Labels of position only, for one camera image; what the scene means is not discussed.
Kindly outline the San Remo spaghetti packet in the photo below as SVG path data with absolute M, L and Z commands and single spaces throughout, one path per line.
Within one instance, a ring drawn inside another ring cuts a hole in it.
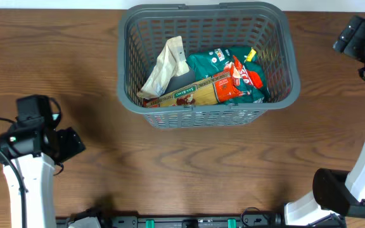
M 240 78 L 233 77 L 233 67 L 227 66 L 223 71 L 189 84 L 144 103 L 145 108 L 169 106 L 216 105 L 233 98 L 250 95 L 250 91 L 241 91 L 236 83 Z

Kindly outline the beige mushroom bag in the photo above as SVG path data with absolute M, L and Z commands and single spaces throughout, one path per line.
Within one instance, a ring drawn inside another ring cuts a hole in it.
M 166 41 L 156 64 L 144 86 L 137 93 L 139 98 L 159 98 L 166 91 L 173 77 L 179 77 L 189 72 L 181 36 Z

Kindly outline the green Nescafe coffee bag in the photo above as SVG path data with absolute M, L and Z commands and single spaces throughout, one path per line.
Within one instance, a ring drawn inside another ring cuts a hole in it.
M 230 77 L 216 83 L 220 103 L 265 103 L 271 95 L 266 76 L 257 63 L 258 54 L 250 46 L 219 47 L 188 56 L 187 64 L 196 80 L 229 72 Z

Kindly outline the small light teal packet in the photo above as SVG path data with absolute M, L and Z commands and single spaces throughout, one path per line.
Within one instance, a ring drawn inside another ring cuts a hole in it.
M 58 119 L 58 116 L 59 116 L 59 114 L 52 114 L 53 120 L 57 120 Z

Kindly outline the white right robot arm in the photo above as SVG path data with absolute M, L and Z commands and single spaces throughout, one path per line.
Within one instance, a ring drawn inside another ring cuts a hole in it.
M 363 63 L 365 81 L 365 19 L 353 16 L 333 49 Z M 284 206 L 280 226 L 345 227 L 347 217 L 365 219 L 365 142 L 352 170 L 318 169 L 312 190 Z

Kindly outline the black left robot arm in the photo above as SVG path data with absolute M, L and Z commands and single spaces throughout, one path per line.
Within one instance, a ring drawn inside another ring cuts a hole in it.
M 73 128 L 59 130 L 56 101 L 44 95 L 17 99 L 18 116 L 0 135 L 0 163 L 8 184 L 12 227 L 56 227 L 56 167 L 85 150 Z

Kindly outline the grey plastic basket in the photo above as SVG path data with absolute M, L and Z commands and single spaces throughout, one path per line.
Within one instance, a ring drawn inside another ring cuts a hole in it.
M 138 91 L 168 39 L 181 36 L 185 55 L 229 46 L 257 52 L 269 91 L 265 103 L 145 108 Z M 143 4 L 119 24 L 117 95 L 122 105 L 159 129 L 248 124 L 268 110 L 290 106 L 300 78 L 286 15 L 264 2 Z

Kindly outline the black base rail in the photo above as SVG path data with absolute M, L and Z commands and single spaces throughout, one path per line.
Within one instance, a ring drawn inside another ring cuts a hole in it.
M 56 227 L 76 227 L 80 219 L 60 218 L 56 220 Z M 347 227 L 343 217 L 322 218 L 318 222 L 307 225 L 286 225 L 278 214 L 264 214 L 252 212 L 242 216 L 222 217 L 135 217 L 118 216 L 112 218 L 98 217 L 98 227 L 113 228 L 216 228 L 216 227 Z

